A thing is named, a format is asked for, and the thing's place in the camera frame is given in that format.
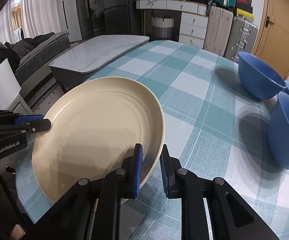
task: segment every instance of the wooden door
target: wooden door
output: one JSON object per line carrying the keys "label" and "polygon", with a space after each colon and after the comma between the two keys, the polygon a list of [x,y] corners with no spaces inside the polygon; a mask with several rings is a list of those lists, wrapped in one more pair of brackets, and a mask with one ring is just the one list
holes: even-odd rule
{"label": "wooden door", "polygon": [[289,0],[267,2],[264,28],[255,55],[286,78],[289,74]]}

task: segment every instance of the round table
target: round table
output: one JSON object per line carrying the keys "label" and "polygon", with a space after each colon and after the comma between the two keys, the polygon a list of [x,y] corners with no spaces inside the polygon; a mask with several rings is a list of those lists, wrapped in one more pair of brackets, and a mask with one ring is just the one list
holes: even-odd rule
{"label": "round table", "polygon": [[[267,140],[276,99],[250,95],[237,64],[193,46],[153,41],[89,80],[104,76],[131,78],[151,89],[163,107],[170,156],[199,177],[223,177],[280,239],[289,239],[289,171],[278,166]],[[34,136],[18,162],[16,186],[36,222],[52,202],[33,172],[33,143]],[[121,239],[181,238],[181,200],[166,199],[159,163],[139,197],[122,205],[121,217]]]}

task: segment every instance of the door handle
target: door handle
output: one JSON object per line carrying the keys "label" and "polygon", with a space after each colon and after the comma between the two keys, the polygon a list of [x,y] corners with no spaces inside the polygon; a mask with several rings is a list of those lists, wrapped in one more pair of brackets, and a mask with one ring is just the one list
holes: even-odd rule
{"label": "door handle", "polygon": [[271,24],[272,26],[274,26],[274,25],[275,25],[275,22],[270,21],[270,17],[267,16],[265,27],[268,28],[269,24]]}

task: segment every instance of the brown curtain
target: brown curtain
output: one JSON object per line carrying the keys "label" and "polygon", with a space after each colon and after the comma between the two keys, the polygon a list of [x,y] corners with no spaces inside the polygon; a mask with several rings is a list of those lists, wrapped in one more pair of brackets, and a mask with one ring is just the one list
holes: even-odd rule
{"label": "brown curtain", "polygon": [[17,28],[22,26],[21,21],[21,7],[15,9],[13,12],[11,12],[11,20],[12,20],[12,27],[15,31]]}

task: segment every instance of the door frame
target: door frame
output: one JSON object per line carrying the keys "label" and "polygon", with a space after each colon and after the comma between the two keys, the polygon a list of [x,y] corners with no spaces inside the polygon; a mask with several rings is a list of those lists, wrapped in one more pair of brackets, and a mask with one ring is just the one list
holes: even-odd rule
{"label": "door frame", "polygon": [[[268,34],[268,32],[266,32],[266,31],[264,32],[266,17],[267,17],[267,11],[268,11],[268,4],[269,4],[269,0],[265,0],[264,10],[262,13],[262,18],[261,18],[261,23],[260,23],[257,39],[256,39],[255,45],[254,45],[254,47],[252,49],[252,53],[251,53],[252,55],[256,55],[257,50],[259,48],[261,38],[262,38],[262,35],[264,34],[264,36],[267,36],[267,34]],[[287,75],[284,79],[286,80],[288,78],[288,76],[289,76],[289,70],[288,70]]]}

